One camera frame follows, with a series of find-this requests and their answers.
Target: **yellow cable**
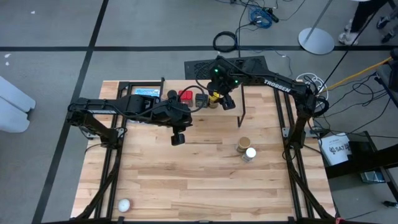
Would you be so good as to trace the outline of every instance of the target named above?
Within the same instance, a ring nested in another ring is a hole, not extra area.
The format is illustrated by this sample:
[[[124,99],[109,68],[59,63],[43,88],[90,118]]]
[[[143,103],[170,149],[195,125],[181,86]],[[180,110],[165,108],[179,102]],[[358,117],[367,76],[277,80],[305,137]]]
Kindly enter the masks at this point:
[[[367,71],[369,71],[369,70],[372,70],[372,69],[374,69],[374,68],[377,68],[378,66],[380,66],[380,65],[382,65],[382,64],[384,64],[384,63],[390,61],[391,59],[392,59],[392,58],[389,57],[389,58],[383,60],[382,62],[379,62],[379,63],[377,63],[377,64],[375,64],[375,65],[372,65],[372,66],[370,66],[370,67],[368,67],[368,68],[365,68],[364,70],[358,72],[357,74],[354,74],[354,75],[352,75],[352,76],[350,76],[350,77],[347,77],[347,78],[343,79],[342,81],[340,81],[340,82],[338,82],[338,83],[335,83],[335,84],[329,86],[328,88],[324,89],[322,92],[325,92],[325,91],[327,91],[327,90],[332,90],[332,89],[334,89],[334,88],[340,86],[340,85],[343,84],[344,82],[347,82],[348,80],[350,80],[350,79],[352,79],[352,78],[358,77],[358,76],[362,75],[363,73],[365,73],[365,72],[367,72]]]

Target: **floor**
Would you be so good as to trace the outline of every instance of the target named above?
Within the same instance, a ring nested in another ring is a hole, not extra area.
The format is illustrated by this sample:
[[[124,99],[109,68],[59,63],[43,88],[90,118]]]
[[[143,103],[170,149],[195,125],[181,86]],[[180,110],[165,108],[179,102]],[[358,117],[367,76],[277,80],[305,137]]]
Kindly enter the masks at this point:
[[[274,13],[286,19],[301,2],[279,1]],[[266,46],[289,56],[291,77],[312,72],[325,79],[346,48],[336,43],[330,54],[313,55],[298,46],[297,36],[314,24],[326,2],[306,0],[288,21],[270,29],[243,30],[241,44]],[[275,6],[274,0],[264,3]],[[319,28],[336,38],[356,5],[354,1],[332,2]],[[103,80],[184,79],[184,61],[215,58],[219,53],[211,49],[214,36],[234,31],[242,11],[242,6],[215,0],[0,0],[0,54],[10,54],[0,57],[0,75],[37,101],[26,132],[0,133],[0,223],[32,222],[56,150],[62,156],[42,220],[69,218],[87,144],[77,128],[64,125],[71,100],[98,97]],[[380,15],[390,11],[386,5],[378,12],[360,37],[359,47],[348,52],[329,85],[389,56],[388,49],[398,44],[398,38],[381,45],[381,35],[388,29],[379,32],[374,26]],[[228,45],[231,40],[226,37],[218,43]],[[238,56],[237,52],[221,55]],[[252,55],[265,56],[270,70],[290,75],[288,58],[272,49],[242,51],[243,57]],[[374,91],[381,89],[372,80],[369,86]],[[350,89],[348,85],[331,92],[329,101],[334,103]],[[329,113],[367,99],[369,95],[350,94]],[[387,101],[384,97],[367,107],[355,106],[328,121],[333,129],[354,130],[379,116]],[[381,118],[359,131],[392,136],[398,125],[396,109],[390,103]],[[374,138],[374,142],[382,149],[398,140]],[[398,171],[391,172],[398,177]],[[385,184],[366,185],[357,175],[349,175],[330,180],[330,187],[343,218],[367,212],[372,213],[352,220],[395,223],[398,218],[395,209],[381,205],[393,200]]]

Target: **white ball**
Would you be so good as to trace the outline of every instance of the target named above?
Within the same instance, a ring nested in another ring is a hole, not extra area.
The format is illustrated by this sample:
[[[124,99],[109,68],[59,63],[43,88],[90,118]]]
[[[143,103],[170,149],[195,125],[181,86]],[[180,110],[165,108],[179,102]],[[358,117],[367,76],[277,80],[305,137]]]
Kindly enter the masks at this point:
[[[130,201],[129,201],[129,199],[124,198],[124,199],[120,200],[119,204],[118,204],[118,209],[119,209],[119,212],[128,211],[130,209]]]

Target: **small box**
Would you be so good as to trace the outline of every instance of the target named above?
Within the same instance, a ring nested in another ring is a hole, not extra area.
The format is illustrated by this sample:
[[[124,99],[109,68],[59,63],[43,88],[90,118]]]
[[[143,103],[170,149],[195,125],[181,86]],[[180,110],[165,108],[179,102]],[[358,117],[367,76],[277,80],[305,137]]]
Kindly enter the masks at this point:
[[[192,107],[193,106],[192,96],[193,96],[192,91],[189,90],[185,91],[180,98],[181,103],[185,103],[186,105],[188,105],[188,107]]]
[[[203,108],[207,108],[207,105],[209,104],[209,95],[204,94],[202,95],[201,93],[197,93],[195,95],[195,104],[198,107],[204,102]]]

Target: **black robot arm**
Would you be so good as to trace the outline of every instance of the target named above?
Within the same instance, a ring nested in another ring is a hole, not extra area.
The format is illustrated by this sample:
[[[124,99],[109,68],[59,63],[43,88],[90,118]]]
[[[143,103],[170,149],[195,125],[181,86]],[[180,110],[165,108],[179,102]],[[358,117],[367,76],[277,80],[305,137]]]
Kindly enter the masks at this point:
[[[293,127],[289,129],[289,135],[284,139],[285,152],[289,153],[290,149],[301,149],[305,140],[305,125],[312,117],[322,115],[329,108],[329,103],[322,97],[316,96],[310,86],[284,77],[277,73],[267,71],[263,74],[255,74],[251,71],[254,67],[253,61],[250,60],[235,60],[234,63],[229,62],[224,57],[218,56],[215,60],[214,66],[210,70],[211,82],[207,88],[209,94],[214,96],[214,93],[222,95],[218,98],[218,102],[223,105],[224,110],[229,110],[235,107],[233,99],[229,96],[229,92],[237,88],[239,85],[268,85],[279,91],[286,92],[293,96],[297,109],[297,120]],[[322,102],[323,108],[320,111],[315,111],[316,104]],[[302,189],[305,196],[309,199],[314,209],[321,218],[332,219],[326,210],[319,204],[316,198],[309,191],[306,184],[300,178],[299,174],[294,168],[293,162],[287,160],[288,170],[291,178],[296,181]]]
[[[185,143],[181,132],[192,125],[189,107],[178,102],[177,92],[167,93],[168,100],[160,101],[159,97],[145,95],[128,95],[118,100],[90,100],[79,98],[68,107],[67,121],[78,127],[84,127],[101,138],[103,147],[117,149],[121,146],[119,131],[107,128],[94,114],[118,114],[133,121],[173,128],[172,145]]]

